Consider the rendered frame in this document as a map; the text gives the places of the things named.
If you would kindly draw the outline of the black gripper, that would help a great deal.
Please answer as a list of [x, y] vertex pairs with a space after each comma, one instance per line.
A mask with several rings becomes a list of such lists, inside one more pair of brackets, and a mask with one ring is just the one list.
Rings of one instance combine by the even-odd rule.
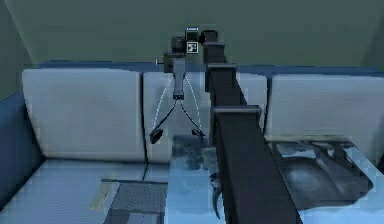
[[[183, 100], [184, 99], [184, 88], [183, 88], [183, 80], [186, 79], [192, 96], [195, 103], [195, 107], [197, 110], [197, 117], [200, 117], [200, 111], [197, 104], [196, 96], [193, 90], [193, 87], [188, 79], [188, 77], [185, 77], [186, 74], [186, 39], [184, 36], [173, 36], [171, 38], [171, 49], [163, 54], [163, 60], [159, 61], [159, 59], [155, 60], [156, 65], [162, 65], [163, 66], [163, 72], [164, 73], [171, 73], [172, 77], [174, 79], [174, 89], [173, 89], [173, 99], [174, 100]], [[168, 120], [170, 115], [173, 113], [176, 102], [173, 102], [172, 107], [169, 109], [167, 114], [161, 119], [159, 118], [160, 108], [163, 102], [163, 99], [165, 97], [165, 93], [167, 92], [169, 88], [169, 83], [164, 87], [162, 95], [160, 97], [155, 118], [154, 118], [154, 124], [153, 129], [151, 133], [149, 134], [150, 143], [156, 144], [160, 138], [163, 135], [164, 130], [161, 128], [161, 126]], [[198, 122], [195, 122], [192, 117], [188, 114], [186, 111], [184, 104], [180, 104], [183, 112], [187, 116], [187, 118], [192, 122], [194, 125], [194, 128], [191, 130], [191, 133], [194, 136], [197, 136], [201, 143], [204, 142], [204, 136], [205, 134], [201, 130], [201, 119], [198, 119]]]

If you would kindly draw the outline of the blue sofa with white cushions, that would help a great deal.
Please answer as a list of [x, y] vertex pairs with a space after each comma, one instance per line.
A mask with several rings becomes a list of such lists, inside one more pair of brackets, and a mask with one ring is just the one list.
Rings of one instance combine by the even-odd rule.
[[[205, 69], [186, 72], [210, 132]], [[384, 74], [358, 68], [237, 66], [248, 104], [261, 108], [271, 141], [348, 141], [376, 168], [384, 154]], [[102, 179], [169, 182], [173, 143], [194, 128], [175, 107], [150, 143], [164, 87], [161, 120], [173, 105], [174, 81], [149, 63], [54, 61], [22, 74], [22, 88], [0, 102], [0, 224], [102, 224], [90, 209]], [[184, 80], [184, 107], [197, 110]]]

